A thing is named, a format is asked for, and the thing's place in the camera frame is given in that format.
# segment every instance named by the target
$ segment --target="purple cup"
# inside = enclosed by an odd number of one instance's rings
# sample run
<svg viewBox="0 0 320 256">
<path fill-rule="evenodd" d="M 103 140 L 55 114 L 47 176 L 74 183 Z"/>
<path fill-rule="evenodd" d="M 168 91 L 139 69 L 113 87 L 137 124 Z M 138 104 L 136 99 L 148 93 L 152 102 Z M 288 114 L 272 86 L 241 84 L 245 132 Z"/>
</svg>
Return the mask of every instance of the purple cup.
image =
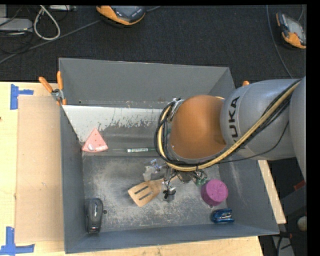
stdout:
<svg viewBox="0 0 320 256">
<path fill-rule="evenodd" d="M 219 179 L 211 179 L 201 187 L 201 197 L 210 206 L 218 206 L 228 197 L 228 188 Z"/>
</svg>

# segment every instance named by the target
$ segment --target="cardboard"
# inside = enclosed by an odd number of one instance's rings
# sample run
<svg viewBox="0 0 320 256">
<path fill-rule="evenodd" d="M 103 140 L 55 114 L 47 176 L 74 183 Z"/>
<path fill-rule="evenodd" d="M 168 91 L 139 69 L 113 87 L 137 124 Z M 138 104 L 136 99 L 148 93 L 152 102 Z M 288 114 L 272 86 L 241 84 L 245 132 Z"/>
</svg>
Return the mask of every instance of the cardboard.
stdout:
<svg viewBox="0 0 320 256">
<path fill-rule="evenodd" d="M 15 242 L 61 241 L 63 208 L 59 107 L 19 96 Z"/>
</svg>

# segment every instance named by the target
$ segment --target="cable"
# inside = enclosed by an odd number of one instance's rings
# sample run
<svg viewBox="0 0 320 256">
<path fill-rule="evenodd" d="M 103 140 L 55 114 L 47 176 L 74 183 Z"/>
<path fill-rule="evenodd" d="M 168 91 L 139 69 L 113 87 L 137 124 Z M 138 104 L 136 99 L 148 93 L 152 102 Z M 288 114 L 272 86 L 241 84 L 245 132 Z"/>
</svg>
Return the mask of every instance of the cable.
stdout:
<svg viewBox="0 0 320 256">
<path fill-rule="evenodd" d="M 285 135 L 285 132 L 286 132 L 288 126 L 289 126 L 289 122 L 286 123 L 286 125 L 285 125 L 285 127 L 283 129 L 283 132 L 282 132 L 280 138 L 278 139 L 277 143 L 272 148 L 268 149 L 267 151 L 264 151 L 264 152 L 258 153 L 258 154 L 254 154 L 254 155 L 251 155 L 251 156 L 248 156 L 248 157 L 245 157 L 245 158 L 241 158 L 241 159 L 222 161 L 222 162 L 219 162 L 219 164 L 225 164 L 225 163 L 230 163 L 230 162 L 237 162 L 237 161 L 247 160 L 247 159 L 255 158 L 255 157 L 258 157 L 258 156 L 261 156 L 261 155 L 264 155 L 264 154 L 270 152 L 271 150 L 276 148 L 276 146 L 278 146 L 278 144 L 280 143 L 281 139 Z"/>
<path fill-rule="evenodd" d="M 304 14 L 304 10 L 305 10 L 304 5 L 303 5 L 303 4 L 301 4 L 301 6 L 302 6 L 302 11 L 301 11 L 300 17 L 298 18 L 298 22 L 301 20 L 302 15 Z"/>
<path fill-rule="evenodd" d="M 4 26 L 5 24 L 8 24 L 9 22 L 12 22 L 14 20 L 15 17 L 17 17 L 19 11 L 21 10 L 21 8 L 23 7 L 24 5 L 22 4 L 19 9 L 15 12 L 15 14 L 13 15 L 13 17 L 11 17 L 10 19 L 6 20 L 5 22 L 1 23 L 0 24 L 0 27 Z"/>
<path fill-rule="evenodd" d="M 87 28 L 87 27 L 90 27 L 90 26 L 92 26 L 92 25 L 94 25 L 94 24 L 97 24 L 97 23 L 99 23 L 100 21 L 101 21 L 100 19 L 99 19 L 99 20 L 96 20 L 96 21 L 94 21 L 94 22 L 92 22 L 92 23 L 89 23 L 89 24 L 87 24 L 87 25 L 84 25 L 84 26 L 82 26 L 82 27 L 80 27 L 80 28 L 78 28 L 78 29 L 76 29 L 76 30 L 73 30 L 73 31 L 71 31 L 71 32 L 69 32 L 69 33 L 66 33 L 66 34 L 64 34 L 64 35 L 61 35 L 61 36 L 59 37 L 59 39 L 64 38 L 64 37 L 66 37 L 66 36 L 69 36 L 69 35 L 71 35 L 71 34 L 73 34 L 73 33 L 76 33 L 76 32 L 78 32 L 78 31 L 80 31 L 80 30 L 83 30 L 83 29 L 85 29 L 85 28 Z M 51 42 L 53 42 L 53 41 L 55 41 L 55 40 L 57 40 L 57 39 L 58 39 L 58 38 L 53 39 L 53 40 L 49 40 L 49 41 L 46 41 L 46 42 L 43 42 L 43 43 L 40 43 L 40 44 L 37 44 L 37 45 L 35 45 L 35 46 L 33 46 L 33 47 L 30 47 L 28 50 L 33 50 L 33 49 L 36 49 L 36 48 L 38 48 L 38 47 L 44 46 L 44 45 L 46 45 L 46 44 L 48 44 L 48 43 L 51 43 Z M 14 56 L 16 56 L 16 55 L 18 55 L 18 53 L 14 53 L 14 54 L 12 54 L 12 55 L 10 55 L 10 56 L 8 56 L 8 57 L 0 60 L 0 64 L 4 63 L 5 61 L 11 59 L 12 57 L 14 57 Z"/>
<path fill-rule="evenodd" d="M 183 171 L 183 172 L 191 172 L 191 171 L 195 171 L 198 168 L 199 169 L 205 169 L 208 168 L 218 162 L 220 162 L 222 159 L 226 158 L 228 155 L 230 155 L 232 152 L 234 152 L 240 145 L 242 145 L 246 140 L 248 140 L 250 138 L 250 136 L 252 136 L 252 134 L 263 124 L 265 124 L 266 121 L 269 121 L 270 117 L 272 117 L 272 115 L 278 110 L 279 106 L 282 108 L 281 104 L 288 98 L 290 97 L 290 95 L 292 94 L 292 92 L 295 90 L 295 88 L 298 86 L 298 84 L 300 83 L 301 79 L 299 79 L 298 81 L 296 81 L 295 83 L 293 83 L 289 88 L 287 88 L 286 90 L 284 90 L 284 93 L 281 93 L 281 97 L 270 107 L 270 109 L 265 112 L 260 118 L 259 120 L 239 139 L 237 140 L 229 149 L 227 149 L 224 153 L 222 153 L 221 155 L 219 155 L 218 157 L 202 163 L 202 164 L 198 164 L 198 165 L 193 165 L 190 166 L 190 164 L 188 166 L 183 166 L 180 164 L 174 164 L 169 162 L 168 160 L 166 160 L 166 163 L 169 167 L 177 170 L 177 171 Z M 163 121 L 165 121 L 165 116 L 166 118 L 168 118 L 168 113 L 169 110 L 172 108 L 172 105 L 168 105 L 164 110 L 163 110 L 163 114 L 160 116 L 159 118 L 159 123 L 161 124 Z M 162 145 L 162 129 L 157 129 L 157 133 L 155 135 L 156 137 L 156 143 L 155 143 L 155 148 L 157 149 L 157 152 L 160 153 L 160 156 L 162 158 L 166 158 L 164 149 L 163 149 L 163 145 Z"/>
<path fill-rule="evenodd" d="M 43 5 L 40 4 L 40 7 L 41 7 L 41 10 L 38 12 L 38 14 L 36 15 L 35 20 L 33 22 L 34 32 L 41 39 L 44 39 L 44 40 L 55 40 L 60 36 L 60 33 L 61 33 L 60 27 L 59 27 L 57 21 L 55 20 L 55 18 L 51 15 L 51 13 Z M 57 34 L 54 37 L 45 37 L 45 36 L 41 35 L 37 30 L 37 24 L 39 22 L 39 18 L 40 18 L 40 16 L 44 15 L 45 13 L 50 17 L 50 19 L 53 21 L 53 23 L 55 24 L 55 26 L 57 28 Z"/>
<path fill-rule="evenodd" d="M 272 41 L 273 41 L 273 45 L 274 45 L 274 47 L 275 47 L 275 50 L 276 50 L 276 52 L 278 53 L 278 56 L 279 56 L 279 58 L 280 58 L 280 60 L 281 60 L 281 62 L 282 62 L 282 65 L 284 66 L 286 72 L 289 74 L 290 78 L 293 78 L 292 75 L 291 75 L 291 73 L 290 73 L 290 71 L 288 70 L 288 68 L 287 68 L 284 60 L 282 59 L 282 57 L 281 57 L 281 55 L 280 55 L 280 52 L 279 52 L 279 50 L 278 50 L 277 44 L 276 44 L 275 39 L 274 39 L 274 35 L 272 34 L 272 29 L 271 29 L 271 25 L 270 25 L 270 18 L 269 18 L 269 7 L 268 7 L 268 5 L 266 5 L 266 16 L 267 16 L 267 18 L 268 18 L 269 30 L 270 30 L 270 34 L 271 34 L 271 37 L 272 37 Z"/>
<path fill-rule="evenodd" d="M 150 8 L 150 9 L 146 9 L 145 12 L 146 12 L 146 13 L 152 12 L 152 11 L 154 11 L 154 10 L 160 8 L 160 7 L 161 7 L 161 5 L 158 5 L 158 6 L 156 6 L 156 7 L 153 7 L 153 8 Z"/>
</svg>

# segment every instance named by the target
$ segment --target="slotted spatula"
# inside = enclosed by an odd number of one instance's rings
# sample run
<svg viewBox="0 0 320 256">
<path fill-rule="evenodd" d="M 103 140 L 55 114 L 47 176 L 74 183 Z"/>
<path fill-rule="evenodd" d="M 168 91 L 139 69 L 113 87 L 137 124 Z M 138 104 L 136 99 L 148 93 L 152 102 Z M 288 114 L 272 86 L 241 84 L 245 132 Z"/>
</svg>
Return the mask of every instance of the slotted spatula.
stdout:
<svg viewBox="0 0 320 256">
<path fill-rule="evenodd" d="M 148 180 L 133 186 L 128 190 L 130 197 L 137 206 L 142 207 L 154 199 L 161 191 L 163 178 L 156 180 Z"/>
</svg>

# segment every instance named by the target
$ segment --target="orange object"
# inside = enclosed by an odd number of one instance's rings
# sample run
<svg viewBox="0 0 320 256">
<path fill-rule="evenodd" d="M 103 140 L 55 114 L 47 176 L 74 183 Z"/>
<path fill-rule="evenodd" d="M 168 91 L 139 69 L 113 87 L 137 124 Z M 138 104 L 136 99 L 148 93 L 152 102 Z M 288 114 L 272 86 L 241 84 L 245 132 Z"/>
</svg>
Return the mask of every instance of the orange object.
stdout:
<svg viewBox="0 0 320 256">
<path fill-rule="evenodd" d="M 250 85 L 250 83 L 249 83 L 249 81 L 243 81 L 243 83 L 242 83 L 242 86 L 247 86 L 247 85 Z"/>
<path fill-rule="evenodd" d="M 97 128 L 94 128 L 91 134 L 89 135 L 88 139 L 82 146 L 82 151 L 86 152 L 101 152 L 108 149 L 108 146 L 104 139 L 102 138 L 101 134 L 97 130 Z"/>
<path fill-rule="evenodd" d="M 49 93 L 52 93 L 54 91 L 54 89 L 52 89 L 52 86 L 43 76 L 39 76 L 39 82 L 47 89 Z"/>
<path fill-rule="evenodd" d="M 59 86 L 59 90 L 63 90 L 64 89 L 64 83 L 62 82 L 62 77 L 61 77 L 61 72 L 58 71 L 56 73 L 56 80 Z"/>
</svg>

